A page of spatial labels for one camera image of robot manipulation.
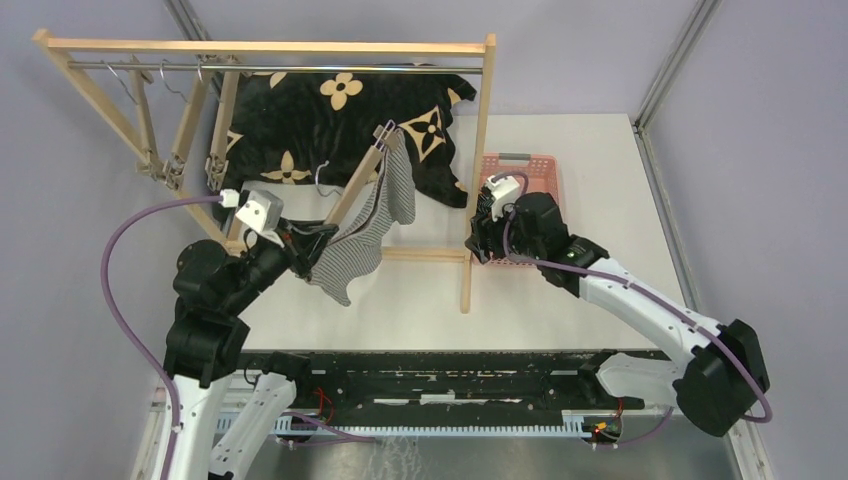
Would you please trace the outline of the grey striped underwear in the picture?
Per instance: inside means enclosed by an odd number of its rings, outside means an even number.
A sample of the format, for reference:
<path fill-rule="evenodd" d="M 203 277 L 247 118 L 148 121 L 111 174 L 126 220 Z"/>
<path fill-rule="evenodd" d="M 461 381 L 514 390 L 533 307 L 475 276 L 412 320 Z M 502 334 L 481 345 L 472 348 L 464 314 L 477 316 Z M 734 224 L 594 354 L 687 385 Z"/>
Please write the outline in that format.
<path fill-rule="evenodd" d="M 329 242 L 306 283 L 320 288 L 342 306 L 349 306 L 349 284 L 373 273 L 381 264 L 384 236 L 393 225 L 416 218 L 415 185 L 405 136 L 396 129 L 381 160 L 381 170 L 362 209 Z"/>

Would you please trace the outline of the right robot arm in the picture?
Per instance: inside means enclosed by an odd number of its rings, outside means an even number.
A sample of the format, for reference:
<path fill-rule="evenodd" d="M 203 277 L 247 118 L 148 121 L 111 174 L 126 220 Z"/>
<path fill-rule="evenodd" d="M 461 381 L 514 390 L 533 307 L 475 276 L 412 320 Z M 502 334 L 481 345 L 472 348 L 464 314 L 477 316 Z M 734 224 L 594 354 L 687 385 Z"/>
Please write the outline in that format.
<path fill-rule="evenodd" d="M 681 306 L 637 279 L 606 249 L 571 233 L 551 194 L 483 187 L 465 246 L 482 264 L 535 267 L 546 282 L 611 313 L 664 354 L 662 360 L 609 354 L 577 382 L 587 405 L 640 399 L 679 410 L 715 437 L 739 421 L 773 420 L 756 331 L 740 319 L 725 324 Z"/>

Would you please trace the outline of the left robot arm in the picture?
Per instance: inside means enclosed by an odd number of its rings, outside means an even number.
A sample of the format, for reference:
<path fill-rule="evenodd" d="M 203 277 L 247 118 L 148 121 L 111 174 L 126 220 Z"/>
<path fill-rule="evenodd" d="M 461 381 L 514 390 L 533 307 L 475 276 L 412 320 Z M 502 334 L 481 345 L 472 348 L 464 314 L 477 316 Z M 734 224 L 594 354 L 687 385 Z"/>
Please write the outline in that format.
<path fill-rule="evenodd" d="M 250 331 L 240 314 L 286 272 L 309 276 L 337 230 L 318 221 L 280 220 L 274 231 L 278 241 L 258 237 L 238 256 L 213 240 L 195 242 L 180 253 L 173 281 L 175 321 L 164 359 L 166 409 L 176 424 L 163 428 L 166 445 L 154 463 L 156 476 L 242 479 L 276 419 L 288 407 L 312 399 L 310 359 L 272 353 L 247 406 L 223 437 L 213 437 Z"/>

